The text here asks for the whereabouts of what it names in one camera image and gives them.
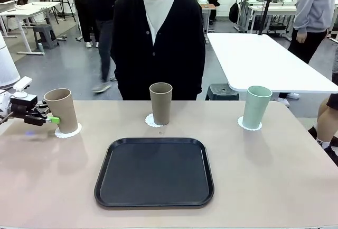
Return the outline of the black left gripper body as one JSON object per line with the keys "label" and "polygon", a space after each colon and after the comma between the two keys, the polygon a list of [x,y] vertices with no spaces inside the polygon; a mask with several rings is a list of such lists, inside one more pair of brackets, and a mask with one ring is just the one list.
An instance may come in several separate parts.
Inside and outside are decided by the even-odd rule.
{"label": "black left gripper body", "polygon": [[27,95],[24,98],[12,96],[10,98],[10,112],[12,113],[12,117],[25,118],[26,116],[30,116],[34,112],[36,104],[36,95]]}

